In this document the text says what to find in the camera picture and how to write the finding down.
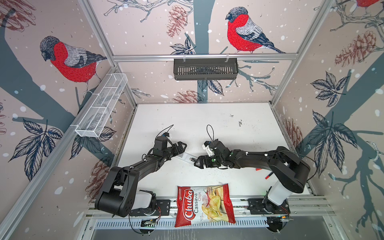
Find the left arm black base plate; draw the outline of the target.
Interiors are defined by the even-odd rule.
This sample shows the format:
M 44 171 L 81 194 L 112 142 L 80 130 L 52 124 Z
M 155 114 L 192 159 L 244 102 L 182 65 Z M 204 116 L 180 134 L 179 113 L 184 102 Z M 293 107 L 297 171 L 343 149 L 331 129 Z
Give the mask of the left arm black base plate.
M 170 200 L 157 200 L 156 206 L 152 211 L 152 208 L 148 209 L 135 209 L 131 210 L 131 217 L 142 217 L 142 216 L 168 216 L 170 214 L 171 201 Z

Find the white remote control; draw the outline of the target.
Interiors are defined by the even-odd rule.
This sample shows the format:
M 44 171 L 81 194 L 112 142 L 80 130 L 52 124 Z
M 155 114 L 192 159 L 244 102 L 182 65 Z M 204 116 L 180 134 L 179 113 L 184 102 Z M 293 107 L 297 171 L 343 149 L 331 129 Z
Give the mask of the white remote control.
M 192 164 L 192 165 L 193 165 L 193 164 L 197 161 L 197 159 L 198 159 L 196 156 L 193 156 L 193 155 L 188 154 L 188 153 L 186 153 L 186 152 L 184 152 L 184 153 L 182 153 L 182 154 L 176 156 L 176 158 L 179 159 L 179 160 L 182 160 L 182 161 L 184 161 L 184 162 L 186 162 L 186 163 Z

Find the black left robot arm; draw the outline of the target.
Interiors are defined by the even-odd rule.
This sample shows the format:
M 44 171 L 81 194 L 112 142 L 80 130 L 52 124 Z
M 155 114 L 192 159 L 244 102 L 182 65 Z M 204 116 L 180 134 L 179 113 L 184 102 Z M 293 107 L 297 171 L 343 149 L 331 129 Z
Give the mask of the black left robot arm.
M 95 200 L 97 210 L 126 217 L 135 209 L 137 193 L 149 194 L 150 199 L 140 209 L 156 208 L 156 194 L 151 191 L 138 191 L 138 182 L 149 174 L 158 171 L 166 161 L 183 154 L 187 144 L 172 143 L 167 134 L 156 137 L 154 147 L 144 158 L 131 166 L 112 167 Z

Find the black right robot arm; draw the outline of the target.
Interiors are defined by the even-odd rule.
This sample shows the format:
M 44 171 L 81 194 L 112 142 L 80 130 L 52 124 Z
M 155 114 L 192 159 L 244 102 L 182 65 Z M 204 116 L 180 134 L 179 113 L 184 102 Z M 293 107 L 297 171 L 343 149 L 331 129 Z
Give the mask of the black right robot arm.
M 242 169 L 255 168 L 271 171 L 278 181 L 270 187 L 259 210 L 274 214 L 279 210 L 288 212 L 287 198 L 293 193 L 301 194 L 307 183 L 310 166 L 297 154 L 279 146 L 267 152 L 247 152 L 229 150 L 218 139 L 206 141 L 203 148 L 207 154 L 192 158 L 195 167 L 200 169 Z

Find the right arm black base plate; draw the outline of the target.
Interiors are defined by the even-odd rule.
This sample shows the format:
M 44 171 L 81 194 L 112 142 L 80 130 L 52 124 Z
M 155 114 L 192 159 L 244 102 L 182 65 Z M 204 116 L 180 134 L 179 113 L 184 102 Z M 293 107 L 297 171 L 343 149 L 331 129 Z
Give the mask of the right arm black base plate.
M 287 200 L 281 205 L 275 205 L 270 200 L 263 198 L 248 199 L 248 210 L 252 215 L 290 215 L 291 211 Z

